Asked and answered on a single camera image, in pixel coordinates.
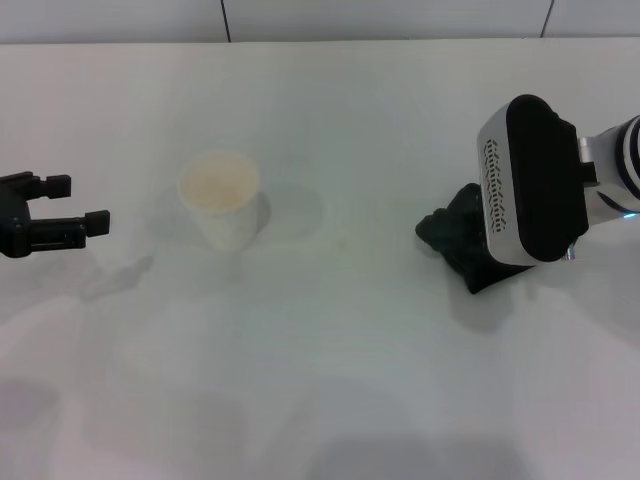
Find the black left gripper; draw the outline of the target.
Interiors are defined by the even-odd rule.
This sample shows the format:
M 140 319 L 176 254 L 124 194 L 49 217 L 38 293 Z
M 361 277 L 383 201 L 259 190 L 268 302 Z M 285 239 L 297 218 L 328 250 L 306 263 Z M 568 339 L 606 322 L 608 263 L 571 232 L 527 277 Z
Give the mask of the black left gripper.
M 24 258 L 31 251 L 84 249 L 88 238 L 107 235 L 111 220 L 108 210 L 86 213 L 83 217 L 31 222 L 27 200 L 70 196 L 69 175 L 41 178 L 32 172 L 22 172 L 2 176 L 1 253 L 8 258 Z

